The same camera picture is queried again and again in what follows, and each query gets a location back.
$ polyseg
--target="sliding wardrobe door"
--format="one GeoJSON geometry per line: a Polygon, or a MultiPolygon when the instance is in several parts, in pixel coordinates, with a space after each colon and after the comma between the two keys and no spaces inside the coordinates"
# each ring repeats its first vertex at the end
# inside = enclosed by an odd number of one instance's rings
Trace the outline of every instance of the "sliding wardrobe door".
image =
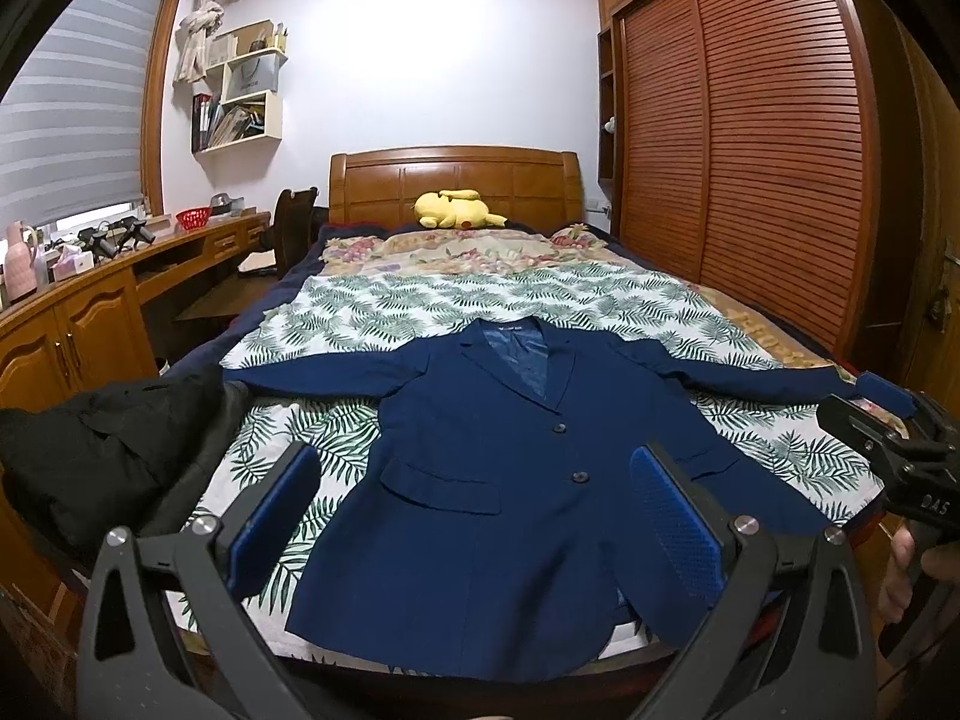
{"type": "Polygon", "coordinates": [[[697,5],[710,149],[700,281],[843,346],[869,233],[857,93],[872,93],[869,68],[854,72],[838,0],[697,5]]]}
{"type": "Polygon", "coordinates": [[[693,0],[645,0],[622,25],[623,242],[695,279],[700,259],[704,87],[693,0]]]}

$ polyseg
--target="leaf-patterned bedsheet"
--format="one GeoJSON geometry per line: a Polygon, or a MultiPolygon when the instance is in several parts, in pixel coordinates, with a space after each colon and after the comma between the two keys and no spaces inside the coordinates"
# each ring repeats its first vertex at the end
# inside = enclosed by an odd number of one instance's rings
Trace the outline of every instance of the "leaf-patterned bedsheet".
{"type": "MultiPolygon", "coordinates": [[[[658,338],[679,357],[750,368],[780,365],[678,279],[608,263],[507,275],[312,277],[293,302],[268,312],[222,365],[252,367],[320,352],[392,349],[411,338],[455,332],[477,317],[508,322],[528,316],[561,327],[610,330],[627,340],[658,338]]],[[[880,492],[866,461],[820,430],[814,406],[692,397],[719,433],[798,488],[830,519],[845,522],[880,492]]],[[[378,435],[373,401],[257,399],[200,500],[198,512],[222,514],[243,487],[267,473],[291,440],[310,442],[320,452],[320,490],[272,579],[247,602],[253,623],[278,655],[383,668],[320,650],[283,630],[310,550],[344,495],[363,477],[378,435]]],[[[172,601],[181,626],[196,630],[184,599],[172,601]]]]}

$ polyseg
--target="navy blue blazer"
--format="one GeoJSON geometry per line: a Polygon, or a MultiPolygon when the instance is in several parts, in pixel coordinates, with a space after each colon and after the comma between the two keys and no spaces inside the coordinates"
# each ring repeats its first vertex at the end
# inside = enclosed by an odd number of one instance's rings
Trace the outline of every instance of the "navy blue blazer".
{"type": "Polygon", "coordinates": [[[480,320],[396,351],[226,371],[270,394],[382,398],[367,474],[320,534],[288,631],[431,674],[547,680],[601,652],[619,589],[662,640],[683,645],[709,602],[685,589],[632,490],[630,457],[650,440],[732,514],[780,533],[827,525],[720,437],[684,387],[781,404],[853,395],[832,367],[744,370],[536,323],[548,347],[542,397],[480,320]]]}

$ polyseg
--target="human hand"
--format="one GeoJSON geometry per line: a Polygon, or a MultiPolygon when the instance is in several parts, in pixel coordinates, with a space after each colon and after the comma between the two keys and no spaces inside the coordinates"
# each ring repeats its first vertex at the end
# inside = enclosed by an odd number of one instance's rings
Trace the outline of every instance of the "human hand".
{"type": "MultiPolygon", "coordinates": [[[[880,598],[877,600],[880,616],[888,623],[899,623],[904,619],[904,612],[913,597],[913,586],[907,575],[907,567],[913,560],[915,550],[916,543],[905,526],[894,533],[890,542],[891,555],[887,562],[887,573],[880,586],[880,598]]],[[[920,556],[920,567],[923,568],[923,573],[937,581],[960,584],[960,541],[928,549],[920,556]]]]}

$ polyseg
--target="electrical outlet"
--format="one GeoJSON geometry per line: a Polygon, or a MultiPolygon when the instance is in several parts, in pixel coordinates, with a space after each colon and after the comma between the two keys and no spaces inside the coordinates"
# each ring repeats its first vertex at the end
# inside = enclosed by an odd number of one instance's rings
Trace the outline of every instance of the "electrical outlet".
{"type": "Polygon", "coordinates": [[[588,197],[586,208],[594,214],[606,214],[610,204],[604,197],[588,197]]]}

